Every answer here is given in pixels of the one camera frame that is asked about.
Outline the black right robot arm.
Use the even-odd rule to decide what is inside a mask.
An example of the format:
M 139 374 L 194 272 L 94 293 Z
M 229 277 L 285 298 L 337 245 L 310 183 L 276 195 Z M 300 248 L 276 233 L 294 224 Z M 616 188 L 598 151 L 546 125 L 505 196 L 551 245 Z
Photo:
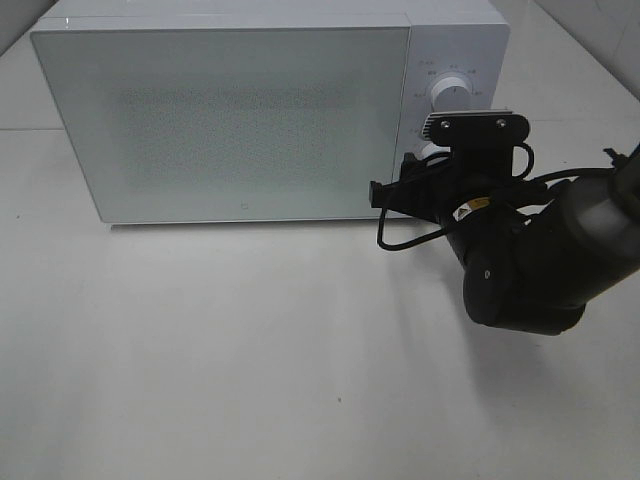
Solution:
M 407 155 L 398 180 L 370 184 L 369 201 L 435 225 L 403 248 L 447 240 L 474 322 L 554 336 L 639 268 L 639 156 L 612 152 L 608 168 L 535 177 L 514 173 L 513 154 L 454 147 L 423 160 Z

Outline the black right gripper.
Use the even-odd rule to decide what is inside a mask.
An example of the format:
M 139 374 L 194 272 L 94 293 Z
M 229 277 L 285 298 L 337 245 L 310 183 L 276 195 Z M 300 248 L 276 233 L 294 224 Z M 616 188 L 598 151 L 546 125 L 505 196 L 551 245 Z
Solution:
M 482 232 L 501 232 L 520 222 L 520 213 L 509 198 L 520 180 L 509 182 L 484 173 L 464 172 L 453 159 L 418 159 L 404 154 L 398 181 L 369 182 L 370 207 L 394 210 L 437 224 L 439 229 L 397 243 L 407 250 L 445 237 L 455 250 L 466 250 Z

